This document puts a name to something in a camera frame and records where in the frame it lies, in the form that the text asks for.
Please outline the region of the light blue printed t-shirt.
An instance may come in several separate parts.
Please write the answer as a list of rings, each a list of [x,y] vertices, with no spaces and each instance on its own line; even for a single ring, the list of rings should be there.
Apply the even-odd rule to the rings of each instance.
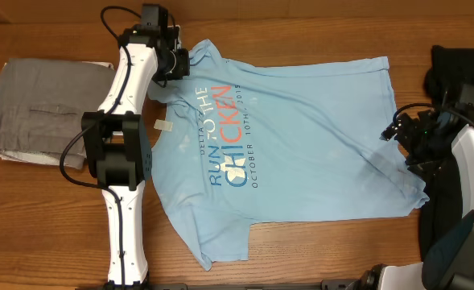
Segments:
[[[427,202],[381,139],[396,110],[386,57],[255,67],[203,40],[189,61],[148,90],[167,125],[152,181],[203,269],[247,259],[254,224],[405,217]]]

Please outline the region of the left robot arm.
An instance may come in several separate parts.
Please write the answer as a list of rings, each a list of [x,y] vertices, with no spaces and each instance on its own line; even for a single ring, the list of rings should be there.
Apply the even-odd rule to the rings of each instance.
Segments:
[[[84,148],[109,222],[110,266],[105,289],[148,289],[142,240],[142,201],[151,174],[151,145],[142,117],[151,83],[160,87],[189,74],[188,50],[168,10],[145,4],[140,22],[117,36],[119,65],[97,111],[81,120]]]

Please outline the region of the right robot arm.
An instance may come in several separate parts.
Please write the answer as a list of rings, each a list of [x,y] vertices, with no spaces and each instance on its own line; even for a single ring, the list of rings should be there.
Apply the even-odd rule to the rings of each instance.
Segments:
[[[430,200],[421,211],[421,263],[378,264],[353,282],[323,289],[474,289],[474,84],[427,84],[432,103],[410,118],[402,110],[384,139],[408,152],[409,169],[422,177]]]

